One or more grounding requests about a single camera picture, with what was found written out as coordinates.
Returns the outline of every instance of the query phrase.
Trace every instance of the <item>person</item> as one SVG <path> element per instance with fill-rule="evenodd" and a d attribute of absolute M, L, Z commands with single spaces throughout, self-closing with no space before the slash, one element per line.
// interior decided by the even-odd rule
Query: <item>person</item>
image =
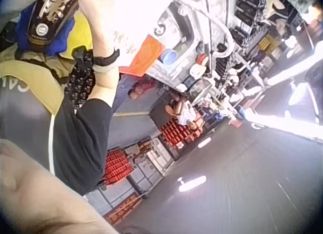
<path fill-rule="evenodd" d="M 2 233 L 117 234 L 79 194 L 8 140 L 0 142 Z"/>
<path fill-rule="evenodd" d="M 194 122 L 196 113 L 192 104 L 185 97 L 179 96 L 171 90 L 169 90 L 169 94 L 173 99 L 170 104 L 165 106 L 166 112 L 173 117 L 177 117 L 180 125 L 187 125 L 189 129 L 196 130 L 197 125 Z"/>
<path fill-rule="evenodd" d="M 2 0 L 1 5 L 10 1 Z M 34 1 L 17 0 L 16 10 Z M 90 25 L 96 84 L 76 113 L 50 68 L 15 60 L 8 53 L 13 46 L 0 55 L 1 138 L 15 143 L 80 195 L 89 192 L 104 172 L 119 81 L 119 51 L 111 34 L 114 1 L 78 0 Z M 2 6 L 1 18 L 6 17 L 4 11 Z"/>

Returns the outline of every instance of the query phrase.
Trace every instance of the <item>white pipe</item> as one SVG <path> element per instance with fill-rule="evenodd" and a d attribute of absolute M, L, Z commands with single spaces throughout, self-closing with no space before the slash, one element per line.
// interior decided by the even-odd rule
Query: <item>white pipe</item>
<path fill-rule="evenodd" d="M 201 14 L 206 16 L 208 19 L 210 19 L 211 22 L 213 22 L 215 25 L 217 25 L 223 31 L 223 33 L 227 37 L 228 48 L 226 49 L 226 51 L 224 51 L 222 53 L 213 52 L 213 56 L 219 57 L 219 58 L 228 57 L 232 53 L 232 51 L 234 49 L 234 45 L 235 45 L 232 35 L 231 35 L 230 31 L 228 30 L 228 28 L 218 18 L 212 16 L 207 11 L 204 11 L 203 9 L 200 9 L 199 7 L 197 7 L 194 4 L 194 1 L 192 1 L 192 0 L 177 0 L 177 1 L 188 6 L 191 9 L 195 10 L 196 12 L 200 12 Z"/>

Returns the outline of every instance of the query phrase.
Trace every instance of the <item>gray floor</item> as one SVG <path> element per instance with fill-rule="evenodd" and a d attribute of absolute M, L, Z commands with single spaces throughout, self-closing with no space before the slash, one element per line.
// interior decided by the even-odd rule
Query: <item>gray floor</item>
<path fill-rule="evenodd" d="M 223 125 L 119 226 L 164 233 L 298 233 L 321 205 L 322 146 L 274 129 Z M 176 180 L 205 175 L 185 193 Z"/>
<path fill-rule="evenodd" d="M 110 123 L 109 149 L 129 146 L 150 136 L 157 130 L 149 112 L 164 91 L 159 87 L 153 88 L 137 100 L 131 100 L 128 97 L 128 91 L 134 80 L 129 78 L 128 81 L 130 81 L 130 86 L 118 88 L 119 98 L 122 102 L 118 105 L 116 113 L 135 114 L 141 112 L 146 113 L 146 115 L 113 117 Z"/>

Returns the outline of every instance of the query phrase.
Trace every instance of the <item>life jacket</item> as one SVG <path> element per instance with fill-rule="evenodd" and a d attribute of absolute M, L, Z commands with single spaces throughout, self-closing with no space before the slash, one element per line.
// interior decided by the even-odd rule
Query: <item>life jacket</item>
<path fill-rule="evenodd" d="M 68 75 L 74 65 L 35 52 L 16 60 L 16 51 L 13 45 L 0 54 L 0 138 L 16 143 L 55 174 L 53 126 L 64 91 L 48 65 L 59 77 Z"/>

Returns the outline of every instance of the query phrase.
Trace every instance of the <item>bracelet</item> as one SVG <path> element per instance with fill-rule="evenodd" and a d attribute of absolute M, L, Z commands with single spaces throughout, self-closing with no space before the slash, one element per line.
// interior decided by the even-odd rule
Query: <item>bracelet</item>
<path fill-rule="evenodd" d="M 116 62 L 119 56 L 120 56 L 120 50 L 117 49 L 109 57 L 93 57 L 93 62 L 95 65 L 98 65 L 100 67 L 106 67 Z"/>

